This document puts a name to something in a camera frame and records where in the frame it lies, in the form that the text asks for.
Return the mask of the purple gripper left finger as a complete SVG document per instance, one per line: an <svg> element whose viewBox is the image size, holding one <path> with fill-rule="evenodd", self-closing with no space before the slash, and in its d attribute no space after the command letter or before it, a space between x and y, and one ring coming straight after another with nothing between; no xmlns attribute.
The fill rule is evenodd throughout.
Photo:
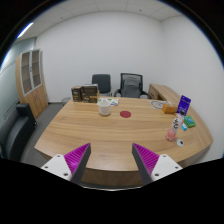
<svg viewBox="0 0 224 224"><path fill-rule="evenodd" d="M56 154L42 166L42 169L72 183L79 184L90 154L91 145L87 143L66 155Z"/></svg>

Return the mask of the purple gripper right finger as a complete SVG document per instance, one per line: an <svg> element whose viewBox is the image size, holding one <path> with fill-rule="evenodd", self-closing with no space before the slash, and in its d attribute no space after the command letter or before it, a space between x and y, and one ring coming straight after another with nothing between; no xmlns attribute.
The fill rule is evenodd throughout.
<svg viewBox="0 0 224 224"><path fill-rule="evenodd" d="M167 154L158 155L136 143L132 144L132 154L144 185L182 169L182 167Z"/></svg>

